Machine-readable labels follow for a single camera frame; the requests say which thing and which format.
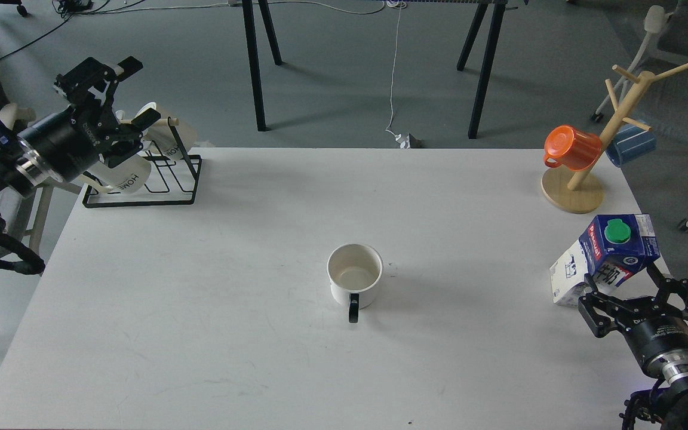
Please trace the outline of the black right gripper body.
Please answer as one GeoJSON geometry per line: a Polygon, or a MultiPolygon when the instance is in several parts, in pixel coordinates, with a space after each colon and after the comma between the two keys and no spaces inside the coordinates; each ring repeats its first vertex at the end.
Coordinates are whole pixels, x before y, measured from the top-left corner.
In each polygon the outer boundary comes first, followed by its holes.
{"type": "Polygon", "coordinates": [[[617,300],[610,315],[644,375],[669,378],[673,365],[688,365],[688,307],[644,296],[617,300]]]}

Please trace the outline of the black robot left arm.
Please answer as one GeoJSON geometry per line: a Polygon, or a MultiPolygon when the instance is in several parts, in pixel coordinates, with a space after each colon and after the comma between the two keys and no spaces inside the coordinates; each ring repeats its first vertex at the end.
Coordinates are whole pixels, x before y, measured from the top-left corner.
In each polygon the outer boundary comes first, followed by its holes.
{"type": "MultiPolygon", "coordinates": [[[[143,131],[161,119],[147,109],[121,123],[112,104],[115,90],[142,69],[127,57],[110,66],[88,57],[66,74],[56,76],[54,89],[68,107],[47,115],[21,133],[0,119],[0,192],[11,188],[23,198],[47,179],[71,182],[94,164],[115,168],[142,149],[143,131]]],[[[5,232],[0,215],[0,269],[24,275],[41,274],[45,262],[21,240],[5,232]]]]}

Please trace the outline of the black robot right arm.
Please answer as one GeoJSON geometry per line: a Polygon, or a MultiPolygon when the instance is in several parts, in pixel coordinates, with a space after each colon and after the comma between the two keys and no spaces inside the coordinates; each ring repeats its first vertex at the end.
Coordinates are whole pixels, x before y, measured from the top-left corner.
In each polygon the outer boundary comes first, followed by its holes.
{"type": "Polygon", "coordinates": [[[604,294],[586,274],[582,285],[588,292],[577,308],[597,338],[620,332],[642,373],[656,381],[625,400],[622,428],[642,420],[688,429],[688,279],[668,278],[655,265],[647,273],[657,294],[633,299],[604,294]]]}

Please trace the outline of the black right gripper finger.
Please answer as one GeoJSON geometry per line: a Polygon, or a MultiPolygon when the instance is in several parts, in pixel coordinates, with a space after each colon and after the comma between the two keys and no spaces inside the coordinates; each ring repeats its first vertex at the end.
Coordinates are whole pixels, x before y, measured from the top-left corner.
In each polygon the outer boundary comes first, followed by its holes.
{"type": "Polygon", "coordinates": [[[589,326],[589,329],[597,338],[605,337],[614,330],[625,332],[617,322],[617,315],[621,309],[625,309],[622,299],[607,296],[596,285],[592,275],[585,273],[582,285],[588,290],[578,301],[578,311],[589,326]]]}
{"type": "Polygon", "coordinates": [[[668,303],[669,297],[672,294],[678,296],[684,304],[683,310],[680,310],[681,316],[685,321],[688,321],[688,278],[681,280],[667,277],[662,274],[661,270],[652,263],[646,269],[650,279],[658,288],[658,293],[653,297],[653,309],[664,309],[668,303]]]}

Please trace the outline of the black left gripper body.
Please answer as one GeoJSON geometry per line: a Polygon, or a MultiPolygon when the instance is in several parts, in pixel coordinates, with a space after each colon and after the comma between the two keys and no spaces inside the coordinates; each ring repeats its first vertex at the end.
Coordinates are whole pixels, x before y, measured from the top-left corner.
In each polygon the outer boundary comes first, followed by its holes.
{"type": "Polygon", "coordinates": [[[106,124],[106,110],[95,106],[47,115],[17,135],[17,172],[40,185],[47,177],[71,182],[98,162],[115,168],[130,157],[106,157],[106,124]]]}

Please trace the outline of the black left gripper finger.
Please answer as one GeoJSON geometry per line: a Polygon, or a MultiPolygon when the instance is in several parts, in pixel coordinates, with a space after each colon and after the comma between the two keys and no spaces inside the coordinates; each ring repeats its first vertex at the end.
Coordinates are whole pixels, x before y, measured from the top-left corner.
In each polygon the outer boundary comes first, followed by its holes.
{"type": "Polygon", "coordinates": [[[126,57],[113,66],[88,57],[65,75],[58,74],[54,81],[54,89],[68,101],[66,111],[91,106],[112,111],[118,84],[143,67],[143,63],[133,56],[126,57]]]}
{"type": "Polygon", "coordinates": [[[106,157],[131,157],[142,149],[141,139],[145,130],[161,119],[160,112],[145,109],[128,123],[120,123],[112,109],[106,109],[106,136],[110,141],[106,157]]]}

